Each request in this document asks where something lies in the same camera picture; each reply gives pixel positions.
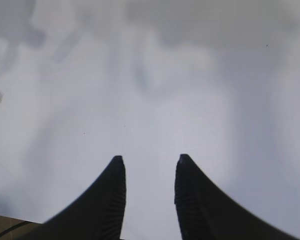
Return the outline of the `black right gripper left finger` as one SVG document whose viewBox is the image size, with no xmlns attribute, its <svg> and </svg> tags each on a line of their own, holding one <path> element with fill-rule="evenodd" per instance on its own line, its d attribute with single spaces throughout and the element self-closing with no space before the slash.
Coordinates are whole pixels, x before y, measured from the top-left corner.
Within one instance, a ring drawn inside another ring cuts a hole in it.
<svg viewBox="0 0 300 240">
<path fill-rule="evenodd" d="M 126 169 L 118 155 L 79 198 L 22 239 L 119 240 L 126 192 Z"/>
</svg>

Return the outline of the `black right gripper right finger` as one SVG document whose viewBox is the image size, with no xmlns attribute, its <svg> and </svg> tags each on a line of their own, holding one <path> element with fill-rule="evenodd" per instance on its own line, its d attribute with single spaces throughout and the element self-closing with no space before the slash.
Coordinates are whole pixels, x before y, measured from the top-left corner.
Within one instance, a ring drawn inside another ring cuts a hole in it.
<svg viewBox="0 0 300 240">
<path fill-rule="evenodd" d="M 184 240 L 293 240 L 235 202 L 188 154 L 176 165 L 174 204 Z"/>
</svg>

